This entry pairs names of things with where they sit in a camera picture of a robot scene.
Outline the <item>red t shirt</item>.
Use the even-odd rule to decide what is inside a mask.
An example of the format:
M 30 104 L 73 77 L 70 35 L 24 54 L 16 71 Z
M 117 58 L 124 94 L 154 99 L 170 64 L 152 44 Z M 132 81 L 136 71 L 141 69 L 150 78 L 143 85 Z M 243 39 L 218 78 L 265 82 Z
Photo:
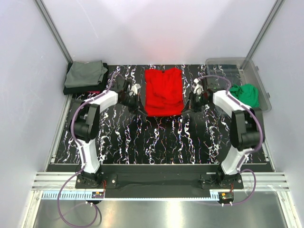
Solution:
M 180 115 L 183 108 L 182 71 L 145 70 L 145 111 L 149 117 Z

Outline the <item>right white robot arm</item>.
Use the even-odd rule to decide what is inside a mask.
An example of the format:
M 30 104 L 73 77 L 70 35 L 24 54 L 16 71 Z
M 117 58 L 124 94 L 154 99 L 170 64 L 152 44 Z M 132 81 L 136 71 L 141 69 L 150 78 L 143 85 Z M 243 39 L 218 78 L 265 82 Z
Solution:
M 198 113 L 203 106 L 213 104 L 230 117 L 231 147 L 216 173 L 209 180 L 200 179 L 200 182 L 203 189 L 231 189 L 242 184 L 242 165 L 250 154 L 261 149 L 265 141 L 263 114 L 259 107 L 253 108 L 237 100 L 229 91 L 231 82 L 228 79 L 224 79 L 228 84 L 224 89 L 209 83 L 208 78 L 201 76 L 194 80 L 182 114 Z

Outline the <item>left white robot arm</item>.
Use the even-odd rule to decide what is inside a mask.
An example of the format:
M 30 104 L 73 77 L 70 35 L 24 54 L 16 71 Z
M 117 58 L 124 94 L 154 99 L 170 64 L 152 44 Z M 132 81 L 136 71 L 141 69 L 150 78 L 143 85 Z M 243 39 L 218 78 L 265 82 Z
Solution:
M 139 95 L 140 88 L 139 84 L 132 84 L 123 79 L 111 82 L 107 89 L 95 97 L 74 103 L 69 131 L 81 158 L 81 169 L 76 173 L 77 182 L 92 188 L 106 185 L 95 144 L 100 127 L 100 113 L 111 106 L 121 104 L 126 106 L 130 113 L 146 114 Z

